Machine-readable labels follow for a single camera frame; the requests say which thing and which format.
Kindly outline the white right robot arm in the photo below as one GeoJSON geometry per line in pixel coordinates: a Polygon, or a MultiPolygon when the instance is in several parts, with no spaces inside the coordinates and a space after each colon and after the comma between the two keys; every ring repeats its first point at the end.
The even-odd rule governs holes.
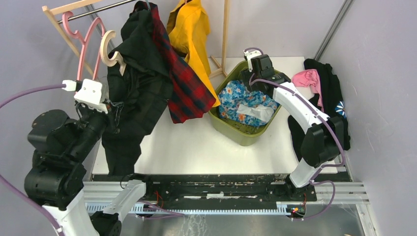
{"type": "Polygon", "coordinates": [[[330,117],[313,106],[284,73],[276,73],[268,55],[251,51],[244,58],[252,74],[249,85],[269,84],[273,88],[273,100],[290,113],[305,134],[300,148],[302,159],[286,177],[284,187],[285,197],[296,201],[304,194],[303,188],[315,185],[321,170],[330,167],[337,156],[341,156],[341,166],[346,164],[343,119],[330,117]]]}

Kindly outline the black skirt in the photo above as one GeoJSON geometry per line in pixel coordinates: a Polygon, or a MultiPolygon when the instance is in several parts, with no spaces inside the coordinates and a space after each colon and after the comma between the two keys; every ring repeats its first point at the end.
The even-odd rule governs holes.
{"type": "Polygon", "coordinates": [[[152,133],[173,94],[169,70],[152,40],[151,13],[131,13],[121,29],[119,51],[127,64],[124,75],[119,65],[108,67],[107,81],[112,102],[124,102],[119,132],[101,138],[108,174],[126,176],[135,172],[143,138],[152,133]]]}

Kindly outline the beige wooden hanger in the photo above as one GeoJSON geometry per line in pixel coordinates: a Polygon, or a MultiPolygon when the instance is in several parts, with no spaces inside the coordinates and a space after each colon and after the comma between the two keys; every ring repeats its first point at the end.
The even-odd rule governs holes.
{"type": "Polygon", "coordinates": [[[119,72],[123,76],[126,70],[127,64],[125,63],[121,53],[119,51],[109,52],[109,44],[113,38],[115,38],[116,32],[114,30],[108,30],[102,36],[99,48],[99,55],[102,62],[108,66],[113,67],[116,64],[119,65],[119,72]]]}

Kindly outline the pink plastic hanger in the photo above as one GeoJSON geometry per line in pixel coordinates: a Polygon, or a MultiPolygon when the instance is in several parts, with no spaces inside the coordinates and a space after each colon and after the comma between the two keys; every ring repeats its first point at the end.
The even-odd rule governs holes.
{"type": "Polygon", "coordinates": [[[85,66],[85,56],[88,50],[88,45],[89,42],[91,40],[92,34],[94,32],[94,30],[96,29],[97,26],[99,26],[99,28],[101,29],[101,33],[100,33],[100,37],[102,38],[104,36],[105,33],[105,26],[101,20],[100,17],[96,17],[87,33],[85,34],[85,36],[82,36],[82,34],[78,31],[72,31],[70,29],[70,25],[69,25],[69,18],[72,17],[74,14],[71,11],[66,11],[62,14],[62,23],[63,23],[63,27],[65,32],[73,39],[77,39],[80,44],[81,44],[81,52],[80,52],[80,57],[79,57],[79,65],[78,65],[78,72],[77,72],[77,81],[81,81],[83,80],[83,71],[84,71],[84,66],[85,66]]]}

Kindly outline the olive green plastic basket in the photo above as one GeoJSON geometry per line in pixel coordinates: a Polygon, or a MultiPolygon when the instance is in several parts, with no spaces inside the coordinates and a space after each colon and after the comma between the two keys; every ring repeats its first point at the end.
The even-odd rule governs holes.
{"type": "MultiPolygon", "coordinates": [[[[246,61],[242,61],[238,63],[229,75],[223,80],[223,82],[218,86],[215,90],[217,95],[219,95],[220,91],[227,85],[229,81],[240,81],[241,80],[241,71],[247,69],[248,65],[246,61]]],[[[236,142],[241,146],[250,146],[257,142],[259,137],[266,131],[268,126],[271,124],[272,120],[274,119],[275,115],[278,113],[280,106],[278,107],[277,111],[272,116],[272,119],[266,125],[260,127],[254,127],[246,124],[242,124],[236,121],[232,121],[229,119],[221,118],[219,114],[219,106],[212,108],[209,111],[210,120],[212,126],[217,130],[219,133],[225,135],[232,141],[236,142]]]]}

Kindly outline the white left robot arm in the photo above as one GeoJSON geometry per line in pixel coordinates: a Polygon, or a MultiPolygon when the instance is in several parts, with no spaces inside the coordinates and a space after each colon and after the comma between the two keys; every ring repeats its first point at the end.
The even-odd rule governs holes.
{"type": "Polygon", "coordinates": [[[77,102],[78,120],[56,109],[33,122],[28,141],[35,150],[24,189],[57,224],[59,236],[118,236],[135,203],[154,196],[151,183],[130,180],[107,207],[92,215],[87,211],[83,162],[105,130],[116,130],[120,108],[121,103],[109,104],[101,111],[77,102]]]}

